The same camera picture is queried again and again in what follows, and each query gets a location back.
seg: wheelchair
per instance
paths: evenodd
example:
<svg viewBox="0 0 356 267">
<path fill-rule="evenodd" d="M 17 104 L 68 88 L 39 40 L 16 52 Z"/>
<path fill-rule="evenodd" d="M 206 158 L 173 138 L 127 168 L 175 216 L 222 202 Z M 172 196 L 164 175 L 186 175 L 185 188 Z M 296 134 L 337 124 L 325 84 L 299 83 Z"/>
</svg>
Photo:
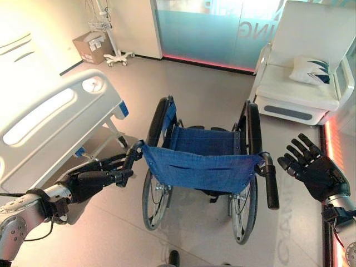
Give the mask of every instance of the wheelchair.
<svg viewBox="0 0 356 267">
<path fill-rule="evenodd" d="M 174 186 L 201 190 L 214 197 L 229 196 L 229 215 L 237 243 L 248 240 L 256 220 L 256 174 L 266 178 L 270 209 L 279 208 L 275 167 L 262 151 L 258 107 L 246 101 L 231 131 L 203 126 L 185 128 L 177 119 L 172 96 L 160 100 L 145 144 L 149 166 L 142 193 L 142 214 L 148 230 L 155 230 L 170 206 Z"/>
</svg>

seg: gray floor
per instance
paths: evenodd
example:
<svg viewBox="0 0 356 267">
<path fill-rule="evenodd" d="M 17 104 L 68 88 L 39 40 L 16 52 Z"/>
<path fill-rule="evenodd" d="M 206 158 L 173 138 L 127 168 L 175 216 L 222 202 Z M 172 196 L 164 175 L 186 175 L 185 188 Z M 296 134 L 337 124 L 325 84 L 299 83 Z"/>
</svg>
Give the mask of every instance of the gray floor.
<svg viewBox="0 0 356 267">
<path fill-rule="evenodd" d="M 103 71 L 125 100 L 129 116 L 115 120 L 133 142 L 144 139 L 161 97 L 173 95 L 177 114 L 186 126 L 230 129 L 238 119 L 254 77 L 170 61 L 134 58 L 127 67 L 104 63 L 81 64 L 71 75 L 88 68 Z M 276 162 L 286 145 L 300 132 L 318 144 L 319 131 L 299 123 L 261 116 L 263 148 Z M 107 134 L 102 128 L 86 145 L 88 150 Z M 113 143 L 102 157 L 120 152 Z M 77 161 L 68 162 L 68 166 Z M 169 251 L 181 254 L 181 266 L 322 266 L 320 204 L 301 182 L 276 166 L 280 210 L 267 208 L 265 182 L 259 179 L 259 206 L 248 243 L 238 245 L 227 216 L 227 199 L 209 204 L 199 191 L 175 188 L 172 205 L 161 226 L 147 231 L 142 221 L 141 196 L 147 166 L 134 165 L 135 177 L 126 188 L 105 188 L 97 194 L 73 226 L 56 225 L 48 238 L 26 243 L 13 266 L 149 266 L 167 262 Z M 31 236 L 48 231 L 43 224 Z"/>
</svg>

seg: robotic arm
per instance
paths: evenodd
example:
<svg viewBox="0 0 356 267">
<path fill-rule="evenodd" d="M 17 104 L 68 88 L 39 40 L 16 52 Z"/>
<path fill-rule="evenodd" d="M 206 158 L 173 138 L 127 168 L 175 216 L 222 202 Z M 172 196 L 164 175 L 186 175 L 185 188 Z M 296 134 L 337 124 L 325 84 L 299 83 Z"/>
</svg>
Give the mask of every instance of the robotic arm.
<svg viewBox="0 0 356 267">
<path fill-rule="evenodd" d="M 120 154 L 102 161 L 80 165 L 67 171 L 47 189 L 32 189 L 26 194 L 0 194 L 15 196 L 17 199 L 0 207 L 0 266 L 11 266 L 21 245 L 48 236 L 53 224 L 75 223 L 68 217 L 71 206 L 86 205 L 89 199 L 105 186 L 115 183 L 125 187 L 134 161 L 142 157 L 137 152 L 142 141 L 134 144 L 127 154 Z M 27 234 L 43 222 L 51 222 L 50 232 L 39 239 L 26 240 Z"/>
<path fill-rule="evenodd" d="M 356 266 L 356 208 L 350 200 L 350 186 L 337 165 L 302 133 L 288 145 L 289 153 L 278 158 L 280 166 L 290 176 L 303 182 L 313 198 L 320 201 L 325 210 L 323 220 L 334 230 L 345 249 L 351 267 Z"/>
</svg>

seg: white pillow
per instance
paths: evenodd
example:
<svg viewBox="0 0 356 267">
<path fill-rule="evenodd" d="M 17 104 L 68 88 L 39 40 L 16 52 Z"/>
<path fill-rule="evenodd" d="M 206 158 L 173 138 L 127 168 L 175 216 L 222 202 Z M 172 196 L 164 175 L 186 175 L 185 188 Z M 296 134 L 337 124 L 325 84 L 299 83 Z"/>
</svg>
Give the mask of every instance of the white pillow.
<svg viewBox="0 0 356 267">
<path fill-rule="evenodd" d="M 317 86 L 330 84 L 329 64 L 313 58 L 295 57 L 293 72 L 289 78 Z"/>
</svg>

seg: wire basket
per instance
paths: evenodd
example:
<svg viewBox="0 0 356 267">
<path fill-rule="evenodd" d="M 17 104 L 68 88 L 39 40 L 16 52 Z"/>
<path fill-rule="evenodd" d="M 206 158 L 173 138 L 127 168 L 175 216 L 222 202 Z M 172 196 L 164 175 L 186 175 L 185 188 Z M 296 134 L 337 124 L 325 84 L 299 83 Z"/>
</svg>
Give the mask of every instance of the wire basket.
<svg viewBox="0 0 356 267">
<path fill-rule="evenodd" d="M 106 32 L 111 29 L 111 23 L 107 18 L 101 18 L 98 21 L 89 21 L 89 27 L 94 32 Z"/>
</svg>

